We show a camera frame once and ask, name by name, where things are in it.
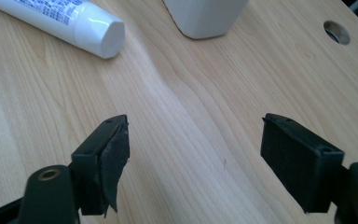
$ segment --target white container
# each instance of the white container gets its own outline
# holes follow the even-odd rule
[[[248,0],[164,0],[179,30],[193,39],[224,35]]]
[[[0,10],[104,59],[124,42],[124,22],[87,0],[0,0]]]

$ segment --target wood grain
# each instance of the wood grain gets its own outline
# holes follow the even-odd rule
[[[250,1],[231,31],[195,41],[161,0],[94,0],[126,24],[113,60],[0,11],[0,206],[39,168],[69,164],[127,114],[118,214],[82,223],[332,223],[305,215],[259,155],[262,117],[290,117],[358,161],[358,19],[339,0]],[[347,29],[339,45],[325,21]]]

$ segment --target light wood surface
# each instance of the light wood surface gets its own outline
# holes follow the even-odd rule
[[[127,114],[118,214],[82,223],[333,223],[305,215],[260,157],[262,117],[292,118],[358,161],[358,19],[339,0],[251,0],[231,31],[194,41],[161,0],[93,0],[126,24],[102,60],[0,11],[0,206],[39,168],[69,164]],[[347,29],[339,45],[325,21]]]

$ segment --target tube label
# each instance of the tube label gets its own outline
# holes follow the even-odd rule
[[[42,13],[55,21],[68,25],[75,8],[84,0],[14,0],[26,7]]]

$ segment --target tube cap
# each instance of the tube cap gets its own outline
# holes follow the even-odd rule
[[[123,46],[124,22],[90,2],[82,4],[75,27],[76,45],[101,58],[115,57]]]

